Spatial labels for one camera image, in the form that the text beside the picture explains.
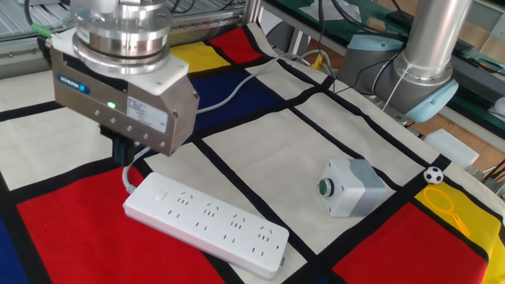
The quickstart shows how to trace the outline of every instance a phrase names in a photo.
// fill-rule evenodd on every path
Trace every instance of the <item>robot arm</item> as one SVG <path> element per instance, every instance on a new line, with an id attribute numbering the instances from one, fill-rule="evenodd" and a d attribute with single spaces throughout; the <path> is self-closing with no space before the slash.
<path id="1" fill-rule="evenodd" d="M 165 0 L 73 0 L 76 28 L 53 37 L 56 102 L 97 121 L 129 165 L 138 144 L 172 153 L 193 132 L 199 96 L 170 54 Z"/>
<path id="2" fill-rule="evenodd" d="M 72 0 L 72 5 L 76 4 L 85 9 L 90 9 L 91 11 L 102 14 L 113 13 L 118 8 L 119 2 L 119 0 Z"/>
<path id="3" fill-rule="evenodd" d="M 415 122 L 430 119 L 458 89 L 451 79 L 451 53 L 471 3 L 472 0 L 419 1 L 405 50 L 401 50 L 402 43 L 394 40 L 354 36 L 339 79 L 350 86 L 358 79 L 357 91 L 376 95 Z M 387 64 L 378 64 L 357 77 L 363 68 L 381 61 Z"/>

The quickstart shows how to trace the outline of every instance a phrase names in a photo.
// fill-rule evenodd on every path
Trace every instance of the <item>label sticker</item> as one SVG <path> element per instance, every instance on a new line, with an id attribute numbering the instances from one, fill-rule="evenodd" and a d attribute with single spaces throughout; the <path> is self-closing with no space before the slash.
<path id="1" fill-rule="evenodd" d="M 58 80 L 60 82 L 62 82 L 63 84 L 65 84 L 75 90 L 78 90 L 79 92 L 81 92 L 85 95 L 89 95 L 89 93 L 90 93 L 89 88 L 85 84 L 81 84 L 74 79 L 68 78 L 65 75 L 58 74 L 57 76 L 58 76 Z"/>
<path id="2" fill-rule="evenodd" d="M 81 27 L 77 26 L 76 33 L 80 39 L 89 44 L 89 31 L 83 30 Z"/>
<path id="3" fill-rule="evenodd" d="M 138 99 L 132 98 L 130 96 L 128 97 L 126 115 L 138 122 L 142 122 L 145 125 L 160 131 L 161 133 L 166 132 L 168 114 Z"/>

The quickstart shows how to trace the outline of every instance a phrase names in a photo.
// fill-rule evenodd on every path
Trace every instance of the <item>magnifying glass handle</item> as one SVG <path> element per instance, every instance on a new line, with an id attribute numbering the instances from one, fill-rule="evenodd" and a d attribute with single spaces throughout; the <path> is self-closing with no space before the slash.
<path id="1" fill-rule="evenodd" d="M 465 223 L 457 216 L 456 214 L 451 214 L 452 219 L 456 223 L 456 226 L 458 226 L 459 231 L 462 232 L 466 237 L 470 236 L 470 231 L 468 230 L 468 227 L 465 225 Z"/>

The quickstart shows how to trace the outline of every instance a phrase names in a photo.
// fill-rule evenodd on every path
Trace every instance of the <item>green cable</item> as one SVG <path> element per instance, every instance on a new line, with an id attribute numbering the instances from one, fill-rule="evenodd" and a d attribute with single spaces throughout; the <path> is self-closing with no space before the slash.
<path id="1" fill-rule="evenodd" d="M 45 28 L 40 24 L 32 24 L 32 30 L 37 34 L 49 39 L 54 33 L 49 28 Z"/>

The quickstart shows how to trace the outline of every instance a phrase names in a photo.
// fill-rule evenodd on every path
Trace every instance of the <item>schunk logo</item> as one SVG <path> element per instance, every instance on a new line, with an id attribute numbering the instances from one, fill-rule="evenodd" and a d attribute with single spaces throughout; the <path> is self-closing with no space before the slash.
<path id="1" fill-rule="evenodd" d="M 63 76 L 61 74 L 58 74 L 58 79 L 63 84 L 65 84 L 65 85 L 67 85 L 67 86 L 69 86 L 71 88 L 74 88 L 74 89 L 78 90 L 79 92 L 82 92 L 82 93 L 84 93 L 86 95 L 89 95 L 89 88 L 86 85 L 80 84 L 80 83 L 78 83 L 78 82 L 76 82 L 76 81 L 74 81 L 74 80 L 72 80 L 72 79 L 70 79 L 68 77 L 65 77 L 65 76 Z"/>

